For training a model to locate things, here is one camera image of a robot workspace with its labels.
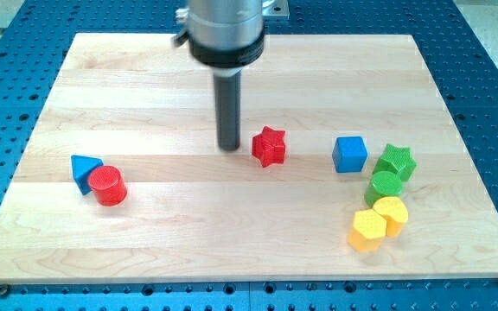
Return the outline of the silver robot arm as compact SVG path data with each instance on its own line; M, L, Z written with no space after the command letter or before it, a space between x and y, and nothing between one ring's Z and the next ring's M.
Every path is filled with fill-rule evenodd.
M188 0L176 11L181 31L174 47L188 44L192 57L213 74L218 147L240 144L241 71L265 48L265 19L290 16L287 0Z

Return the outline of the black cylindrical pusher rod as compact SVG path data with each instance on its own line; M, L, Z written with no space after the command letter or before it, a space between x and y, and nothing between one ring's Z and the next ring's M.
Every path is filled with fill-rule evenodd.
M240 141L241 72L225 77L214 75L214 106L217 143L235 151Z

